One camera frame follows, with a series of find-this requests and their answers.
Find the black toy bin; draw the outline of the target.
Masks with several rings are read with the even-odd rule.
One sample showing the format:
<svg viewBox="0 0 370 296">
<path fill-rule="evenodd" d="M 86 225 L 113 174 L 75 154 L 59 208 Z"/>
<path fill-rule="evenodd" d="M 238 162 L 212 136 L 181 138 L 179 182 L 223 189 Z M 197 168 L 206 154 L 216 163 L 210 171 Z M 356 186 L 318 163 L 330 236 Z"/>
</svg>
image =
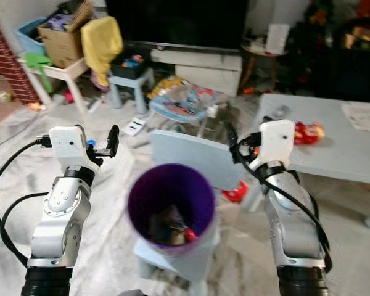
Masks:
<svg viewBox="0 0 370 296">
<path fill-rule="evenodd" d="M 148 51 L 124 51 L 111 62 L 112 76 L 138 79 L 148 71 L 151 54 Z"/>
</svg>

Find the red trash scrap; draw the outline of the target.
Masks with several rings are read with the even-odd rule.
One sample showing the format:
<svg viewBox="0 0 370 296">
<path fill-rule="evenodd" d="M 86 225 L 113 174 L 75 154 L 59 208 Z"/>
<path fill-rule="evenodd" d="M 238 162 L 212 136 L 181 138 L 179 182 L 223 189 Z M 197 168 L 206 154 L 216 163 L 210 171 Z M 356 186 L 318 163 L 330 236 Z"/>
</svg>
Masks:
<svg viewBox="0 0 370 296">
<path fill-rule="evenodd" d="M 197 239 L 199 239 L 199 235 L 197 235 L 191 228 L 186 228 L 183 231 L 183 236 L 185 237 L 187 243 L 195 242 Z"/>
</svg>

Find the small white box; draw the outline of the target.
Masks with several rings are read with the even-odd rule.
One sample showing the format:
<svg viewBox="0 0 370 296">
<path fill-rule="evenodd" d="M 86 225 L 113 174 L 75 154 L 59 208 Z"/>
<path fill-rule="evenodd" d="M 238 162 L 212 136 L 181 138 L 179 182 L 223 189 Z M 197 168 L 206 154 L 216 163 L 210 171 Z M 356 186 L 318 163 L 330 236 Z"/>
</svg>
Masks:
<svg viewBox="0 0 370 296">
<path fill-rule="evenodd" d="M 123 127 L 122 132 L 128 136 L 137 136 L 148 130 L 148 119 L 134 117 Z"/>
</svg>

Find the pale blue plastic chair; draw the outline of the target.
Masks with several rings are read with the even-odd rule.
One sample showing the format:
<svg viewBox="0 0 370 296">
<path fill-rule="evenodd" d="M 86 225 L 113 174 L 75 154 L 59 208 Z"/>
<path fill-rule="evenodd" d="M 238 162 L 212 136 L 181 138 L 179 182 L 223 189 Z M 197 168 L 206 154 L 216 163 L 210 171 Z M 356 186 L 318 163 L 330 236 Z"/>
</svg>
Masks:
<svg viewBox="0 0 370 296">
<path fill-rule="evenodd" d="M 187 165 L 203 174 L 212 186 L 216 206 L 221 199 L 221 190 L 238 186 L 242 168 L 232 161 L 226 144 L 197 138 L 173 131 L 154 130 L 150 135 L 154 166 L 168 163 Z M 221 242 L 219 215 L 215 212 L 207 231 L 207 238 L 198 242 L 196 248 L 181 256 L 168 256 L 142 242 L 138 235 L 133 249 L 138 262 L 138 274 L 150 278 L 157 269 L 169 271 L 189 282 L 189 287 L 207 288 L 208 269 L 213 252 Z"/>
</svg>

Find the pale blue stool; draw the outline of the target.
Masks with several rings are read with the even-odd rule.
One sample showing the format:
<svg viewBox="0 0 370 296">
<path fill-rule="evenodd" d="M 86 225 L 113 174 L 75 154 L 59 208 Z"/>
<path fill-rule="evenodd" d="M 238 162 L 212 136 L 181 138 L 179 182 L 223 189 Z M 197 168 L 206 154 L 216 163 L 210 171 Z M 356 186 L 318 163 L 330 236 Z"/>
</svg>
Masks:
<svg viewBox="0 0 370 296">
<path fill-rule="evenodd" d="M 126 77 L 115 76 L 112 73 L 109 73 L 108 76 L 109 82 L 109 102 L 111 102 L 112 107 L 115 109 L 121 109 L 123 107 L 123 101 L 118 95 L 118 86 L 123 86 L 126 88 L 131 88 L 134 94 L 135 100 L 135 109 L 137 115 L 142 118 L 148 116 L 149 108 L 148 103 L 146 102 L 146 93 L 145 87 L 153 88 L 154 87 L 154 74 L 153 68 L 147 68 L 142 76 L 136 79 L 129 79 Z"/>
</svg>

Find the colourful baby bouncer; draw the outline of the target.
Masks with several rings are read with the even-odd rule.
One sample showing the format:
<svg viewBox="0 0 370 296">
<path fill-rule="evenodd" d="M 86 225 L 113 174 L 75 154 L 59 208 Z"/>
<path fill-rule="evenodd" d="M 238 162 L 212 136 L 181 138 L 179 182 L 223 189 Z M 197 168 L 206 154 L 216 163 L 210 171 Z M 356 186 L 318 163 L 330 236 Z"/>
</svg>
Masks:
<svg viewBox="0 0 370 296">
<path fill-rule="evenodd" d="M 169 120 L 187 123 L 214 118 L 218 107 L 229 98 L 227 93 L 193 84 L 177 75 L 157 82 L 147 96 L 151 111 Z"/>
</svg>

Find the round brown side table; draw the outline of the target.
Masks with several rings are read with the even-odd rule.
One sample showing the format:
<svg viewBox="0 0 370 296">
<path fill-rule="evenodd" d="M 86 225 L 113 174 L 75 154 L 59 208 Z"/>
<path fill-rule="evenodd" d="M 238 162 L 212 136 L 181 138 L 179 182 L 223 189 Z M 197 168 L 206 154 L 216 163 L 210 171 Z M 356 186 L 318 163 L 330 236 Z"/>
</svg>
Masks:
<svg viewBox="0 0 370 296">
<path fill-rule="evenodd" d="M 284 50 L 281 53 L 271 53 L 261 51 L 253 48 L 253 43 L 242 45 L 242 49 L 249 54 L 246 65 L 244 65 L 244 72 L 242 73 L 239 83 L 239 94 L 250 95 L 251 93 L 272 93 L 276 90 L 276 83 L 278 82 L 278 57 L 286 56 L 289 52 Z M 271 59 L 271 70 L 270 70 L 270 89 L 267 91 L 260 91 L 256 87 L 252 87 L 248 84 L 250 77 L 253 75 L 253 69 L 256 66 L 256 61 L 259 57 L 269 57 Z"/>
</svg>

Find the white TV stand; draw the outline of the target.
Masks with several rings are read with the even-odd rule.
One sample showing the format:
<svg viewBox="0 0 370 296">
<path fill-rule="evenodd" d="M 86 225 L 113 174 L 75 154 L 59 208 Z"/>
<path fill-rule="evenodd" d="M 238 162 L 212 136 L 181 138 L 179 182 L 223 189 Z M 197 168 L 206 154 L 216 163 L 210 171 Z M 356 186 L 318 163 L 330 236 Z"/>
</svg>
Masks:
<svg viewBox="0 0 370 296">
<path fill-rule="evenodd" d="M 188 82 L 236 96 L 241 82 L 242 56 L 175 50 L 151 50 L 154 62 L 174 65 L 175 74 Z"/>
</svg>

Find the small pale grey table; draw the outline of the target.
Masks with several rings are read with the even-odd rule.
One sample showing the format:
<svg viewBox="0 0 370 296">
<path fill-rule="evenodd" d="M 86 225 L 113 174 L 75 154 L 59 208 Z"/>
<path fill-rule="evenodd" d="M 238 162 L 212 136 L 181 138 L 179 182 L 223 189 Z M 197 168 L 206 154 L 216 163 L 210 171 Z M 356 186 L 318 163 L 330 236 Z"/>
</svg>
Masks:
<svg viewBox="0 0 370 296">
<path fill-rule="evenodd" d="M 285 119 L 318 122 L 326 138 L 314 146 L 296 146 L 290 168 L 298 172 L 349 181 L 370 183 L 370 131 L 352 127 L 343 113 L 343 101 L 318 97 L 266 94 L 250 124 L 256 131 L 262 118 L 286 106 Z"/>
</svg>

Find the white upright card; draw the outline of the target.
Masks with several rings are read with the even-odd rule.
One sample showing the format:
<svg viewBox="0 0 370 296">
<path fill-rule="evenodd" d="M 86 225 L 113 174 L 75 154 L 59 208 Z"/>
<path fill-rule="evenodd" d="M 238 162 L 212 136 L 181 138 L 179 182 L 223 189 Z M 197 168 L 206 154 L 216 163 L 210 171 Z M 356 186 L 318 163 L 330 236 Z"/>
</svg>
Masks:
<svg viewBox="0 0 370 296">
<path fill-rule="evenodd" d="M 286 53 L 287 37 L 291 26 L 288 23 L 270 23 L 266 36 L 266 54 L 283 56 Z"/>
</svg>

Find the white low table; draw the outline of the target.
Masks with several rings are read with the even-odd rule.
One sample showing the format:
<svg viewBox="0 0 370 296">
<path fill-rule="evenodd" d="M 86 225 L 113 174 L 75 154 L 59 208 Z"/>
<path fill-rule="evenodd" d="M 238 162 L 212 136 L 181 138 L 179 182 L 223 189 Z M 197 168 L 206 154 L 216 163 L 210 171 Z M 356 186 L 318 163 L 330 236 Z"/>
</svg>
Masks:
<svg viewBox="0 0 370 296">
<path fill-rule="evenodd" d="M 44 106 L 54 107 L 49 91 L 44 89 L 44 85 L 41 81 L 41 75 L 39 75 L 38 70 L 27 67 L 25 65 L 25 60 L 23 57 L 17 59 L 29 78 L 31 84 L 35 88 L 39 99 Z M 64 81 L 67 83 L 68 90 L 74 99 L 75 106 L 81 115 L 86 115 L 88 113 L 88 107 L 86 106 L 86 101 L 84 101 L 83 94 L 81 93 L 78 85 L 77 79 L 89 70 L 86 62 L 84 62 L 84 57 L 78 59 L 78 61 L 73 62 L 67 68 L 57 68 L 57 67 L 43 67 L 43 73 L 47 78 L 52 78 L 58 81 Z"/>
</svg>

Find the dark toy shelf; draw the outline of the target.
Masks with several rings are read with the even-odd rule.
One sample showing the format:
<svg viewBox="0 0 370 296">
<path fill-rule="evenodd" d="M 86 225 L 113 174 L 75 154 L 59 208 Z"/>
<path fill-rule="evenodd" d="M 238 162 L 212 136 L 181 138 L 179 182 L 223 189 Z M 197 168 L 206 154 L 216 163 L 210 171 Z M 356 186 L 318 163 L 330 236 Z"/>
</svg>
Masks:
<svg viewBox="0 0 370 296">
<path fill-rule="evenodd" d="M 337 0 L 310 0 L 287 40 L 291 91 L 343 101 L 370 102 L 370 0 L 359 0 L 355 17 L 333 22 Z"/>
</svg>

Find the brown cardboard box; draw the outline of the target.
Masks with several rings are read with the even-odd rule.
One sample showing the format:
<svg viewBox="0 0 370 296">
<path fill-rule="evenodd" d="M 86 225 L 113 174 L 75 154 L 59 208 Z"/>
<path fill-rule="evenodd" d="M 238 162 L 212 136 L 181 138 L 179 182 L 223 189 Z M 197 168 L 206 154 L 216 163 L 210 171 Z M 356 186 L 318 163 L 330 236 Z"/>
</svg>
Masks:
<svg viewBox="0 0 370 296">
<path fill-rule="evenodd" d="M 36 26 L 45 52 L 56 67 L 67 68 L 83 57 L 81 28 L 92 14 L 92 0 L 69 0 Z"/>
</svg>

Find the green plastic toy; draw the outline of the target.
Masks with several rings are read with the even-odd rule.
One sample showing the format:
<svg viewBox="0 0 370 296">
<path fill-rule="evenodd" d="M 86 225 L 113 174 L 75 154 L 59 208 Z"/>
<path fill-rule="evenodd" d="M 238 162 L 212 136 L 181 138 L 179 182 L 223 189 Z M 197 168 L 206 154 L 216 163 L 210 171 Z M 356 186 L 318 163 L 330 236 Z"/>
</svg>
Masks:
<svg viewBox="0 0 370 296">
<path fill-rule="evenodd" d="M 44 71 L 45 67 L 51 67 L 53 65 L 50 58 L 44 54 L 39 54 L 36 52 L 25 52 L 24 60 L 27 67 L 39 71 L 39 77 L 41 77 L 41 82 L 44 86 L 44 89 L 46 90 L 46 93 L 51 93 L 53 91 L 53 88 L 49 81 L 49 77 L 47 77 Z"/>
</svg>

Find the red brick pattern pillar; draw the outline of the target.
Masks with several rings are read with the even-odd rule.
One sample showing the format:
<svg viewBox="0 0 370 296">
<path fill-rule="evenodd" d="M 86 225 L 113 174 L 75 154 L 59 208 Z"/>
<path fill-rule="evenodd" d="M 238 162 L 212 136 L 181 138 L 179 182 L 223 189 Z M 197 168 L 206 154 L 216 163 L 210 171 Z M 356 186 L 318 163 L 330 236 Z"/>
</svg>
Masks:
<svg viewBox="0 0 370 296">
<path fill-rule="evenodd" d="M 23 105 L 32 102 L 41 102 L 35 87 L 31 84 L 24 68 L 18 62 L 18 56 L 11 51 L 4 34 L 0 31 L 0 75 L 9 84 L 10 90 L 15 96 L 15 100 Z"/>
</svg>

